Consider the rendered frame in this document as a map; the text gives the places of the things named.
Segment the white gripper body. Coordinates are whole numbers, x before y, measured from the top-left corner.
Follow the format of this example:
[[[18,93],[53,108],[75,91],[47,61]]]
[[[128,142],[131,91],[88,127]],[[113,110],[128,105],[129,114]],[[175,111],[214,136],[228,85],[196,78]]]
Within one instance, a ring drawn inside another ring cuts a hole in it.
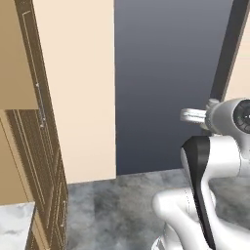
[[[182,121],[202,124],[205,122],[206,111],[194,108],[184,108],[181,110],[180,119]]]

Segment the dark brown cabinet run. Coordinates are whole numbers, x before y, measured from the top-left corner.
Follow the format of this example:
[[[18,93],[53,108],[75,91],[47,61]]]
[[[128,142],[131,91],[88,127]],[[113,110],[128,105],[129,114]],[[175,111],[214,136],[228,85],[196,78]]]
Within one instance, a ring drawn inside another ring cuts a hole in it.
[[[33,201],[36,212],[28,250],[65,250],[68,192],[33,1],[15,3],[38,108],[0,109],[0,204]]]

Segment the tan cabinet door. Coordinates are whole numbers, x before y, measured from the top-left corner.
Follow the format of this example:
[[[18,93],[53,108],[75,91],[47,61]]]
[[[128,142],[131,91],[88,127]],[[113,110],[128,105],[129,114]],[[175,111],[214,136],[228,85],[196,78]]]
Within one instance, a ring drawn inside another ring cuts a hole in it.
[[[37,108],[15,0],[0,0],[0,109]]]

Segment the dark grey upright frame post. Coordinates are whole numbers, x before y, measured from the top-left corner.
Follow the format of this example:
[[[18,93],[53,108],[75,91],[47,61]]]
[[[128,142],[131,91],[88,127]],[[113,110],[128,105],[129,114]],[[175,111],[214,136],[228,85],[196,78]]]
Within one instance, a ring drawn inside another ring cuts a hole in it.
[[[250,0],[233,0],[210,99],[225,98],[241,37],[250,12]]]

